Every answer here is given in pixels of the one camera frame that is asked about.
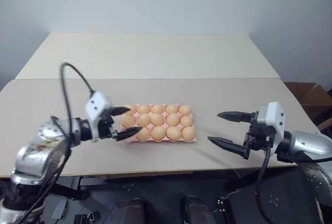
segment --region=pink egg tray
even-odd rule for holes
[[[151,109],[152,106],[153,106],[154,104],[145,104],[145,105],[149,105],[149,106],[150,106],[150,109]],[[163,109],[164,109],[163,113],[161,113],[161,115],[164,117],[164,124],[162,125],[162,127],[164,127],[165,130],[167,130],[167,128],[170,127],[170,125],[168,125],[168,124],[166,123],[166,118],[167,118],[167,116],[169,115],[169,114],[165,111],[165,108],[167,107],[167,104],[159,104],[159,105],[162,105],[162,106],[163,106]],[[137,109],[138,109],[138,108],[141,106],[141,104],[135,104],[135,106],[136,106]],[[147,114],[151,117],[154,113],[150,110],[150,112],[147,113]],[[138,127],[138,126],[139,126],[139,125],[137,125],[137,119],[138,119],[139,115],[140,115],[140,114],[138,113],[138,111],[137,111],[136,113],[134,113],[133,116],[134,116],[135,119],[136,119],[136,124],[133,125],[133,127]],[[182,115],[181,113],[179,113],[179,112],[176,112],[176,115],[179,116],[179,118],[181,118],[181,117],[183,116],[183,115]],[[192,120],[193,120],[192,113],[190,113],[190,114],[188,115],[188,117],[192,118]],[[190,142],[196,141],[196,134],[195,134],[195,137],[194,137],[192,140],[190,140],[190,141],[186,141],[186,140],[184,140],[182,137],[180,137],[179,139],[177,139],[177,140],[174,141],[174,140],[169,139],[166,135],[165,135],[165,137],[164,137],[163,139],[161,139],[161,140],[155,140],[155,139],[153,139],[152,136],[151,136],[152,130],[153,130],[153,128],[154,128],[155,126],[150,122],[146,127],[148,127],[148,128],[150,129],[150,137],[149,137],[146,141],[155,141],[155,142],[161,142],[161,141],[171,141],[171,142],[184,141],[184,142],[187,142],[187,143],[190,143]],[[178,125],[176,125],[175,127],[177,127],[180,131],[184,128],[184,126],[183,126],[182,124],[180,124],[180,123],[179,123]],[[135,136],[132,136],[132,137],[130,137],[130,138],[127,138],[127,139],[125,139],[125,140],[123,140],[123,141],[124,141],[124,142],[127,142],[127,143],[129,143],[129,142],[134,142],[134,141],[138,141],[138,142],[146,142],[146,141],[138,140],[137,137],[136,137],[136,135],[135,135]]]

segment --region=floor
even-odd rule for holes
[[[237,171],[241,176],[250,171]],[[219,196],[228,192],[224,184],[236,179],[234,171],[221,172],[221,176],[195,179],[174,178],[141,181],[111,181],[105,185],[84,187],[90,192],[85,201],[67,201],[67,211],[57,224],[74,223],[76,214],[87,214],[99,211],[101,219],[95,224],[117,224],[122,209],[132,198],[142,198],[147,203],[147,219],[151,224],[180,224],[179,203],[187,195],[201,198],[211,211],[217,208]],[[70,186],[71,177],[61,178],[61,184]],[[63,198],[51,195],[46,201],[43,219],[47,224],[55,224],[51,216]],[[229,196],[237,224],[265,224],[255,202],[254,185],[242,189]],[[262,202],[266,213],[276,224],[319,224],[320,219],[312,190],[303,173],[296,169],[282,176],[264,181],[262,186]],[[222,213],[215,211],[217,223],[225,223]]]

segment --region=brown egg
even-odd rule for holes
[[[177,106],[176,105],[167,105],[165,108],[165,112],[168,114],[177,113]]]
[[[168,114],[168,116],[166,118],[166,124],[174,127],[174,126],[178,125],[178,123],[179,123],[178,115],[176,115],[175,113]]]
[[[154,127],[151,132],[151,136],[155,141],[161,141],[166,135],[164,127]]]
[[[186,105],[183,105],[183,106],[180,106],[178,108],[178,111],[180,114],[182,114],[183,116],[187,116],[191,113],[191,109],[190,109],[190,106],[186,106]]]
[[[164,107],[160,104],[156,104],[151,107],[151,111],[154,114],[162,114],[164,112]]]
[[[140,105],[138,109],[139,114],[148,114],[150,112],[149,105]]]
[[[141,127],[146,127],[148,124],[150,124],[150,116],[148,114],[141,114],[137,118],[137,124]]]
[[[130,111],[124,113],[126,115],[134,115],[137,112],[137,106],[135,105],[124,105],[124,107],[130,109]]]
[[[142,128],[137,134],[136,138],[141,141],[145,142],[150,137],[150,129],[149,127]]]
[[[194,127],[184,127],[181,131],[181,136],[185,141],[191,141],[195,137]]]
[[[189,127],[192,125],[192,118],[189,116],[182,116],[180,118],[180,124],[183,125],[184,127]]]
[[[136,119],[134,116],[131,115],[122,115],[120,119],[120,125],[122,125],[124,128],[129,128],[135,125]]]
[[[176,141],[181,137],[181,131],[177,127],[168,127],[166,130],[166,136],[171,141]]]
[[[164,117],[161,114],[152,114],[151,123],[154,126],[159,126],[164,124]]]

